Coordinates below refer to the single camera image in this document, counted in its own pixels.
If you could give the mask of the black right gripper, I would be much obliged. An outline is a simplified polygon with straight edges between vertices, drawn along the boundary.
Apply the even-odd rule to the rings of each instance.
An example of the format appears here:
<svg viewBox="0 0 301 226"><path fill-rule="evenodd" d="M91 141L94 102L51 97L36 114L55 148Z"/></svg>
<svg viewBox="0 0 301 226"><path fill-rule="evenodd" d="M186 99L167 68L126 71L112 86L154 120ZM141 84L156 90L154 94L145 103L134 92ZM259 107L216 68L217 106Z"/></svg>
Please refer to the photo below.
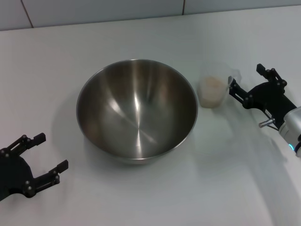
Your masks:
<svg viewBox="0 0 301 226"><path fill-rule="evenodd" d="M275 68L266 69L258 64L256 71L268 82L255 86L249 92L243 90L235 79L230 84L229 94L242 104L245 109L259 109L270 118L275 125L284 123L284 116L296 106L285 96L287 82L277 73Z"/></svg>

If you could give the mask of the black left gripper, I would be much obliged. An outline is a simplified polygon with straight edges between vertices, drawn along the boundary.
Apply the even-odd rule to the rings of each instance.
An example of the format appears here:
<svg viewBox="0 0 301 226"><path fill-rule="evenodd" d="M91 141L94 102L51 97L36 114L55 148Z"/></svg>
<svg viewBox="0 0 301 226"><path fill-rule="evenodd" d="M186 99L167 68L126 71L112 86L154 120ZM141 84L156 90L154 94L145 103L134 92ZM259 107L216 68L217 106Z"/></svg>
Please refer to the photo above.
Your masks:
<svg viewBox="0 0 301 226"><path fill-rule="evenodd" d="M0 152L0 199L4 200L13 194L22 194L32 198L37 193L60 183L60 175L69 168L64 160L56 167L37 178L34 178L28 163L21 154L46 141L46 135L40 133L33 139L22 135Z"/></svg>

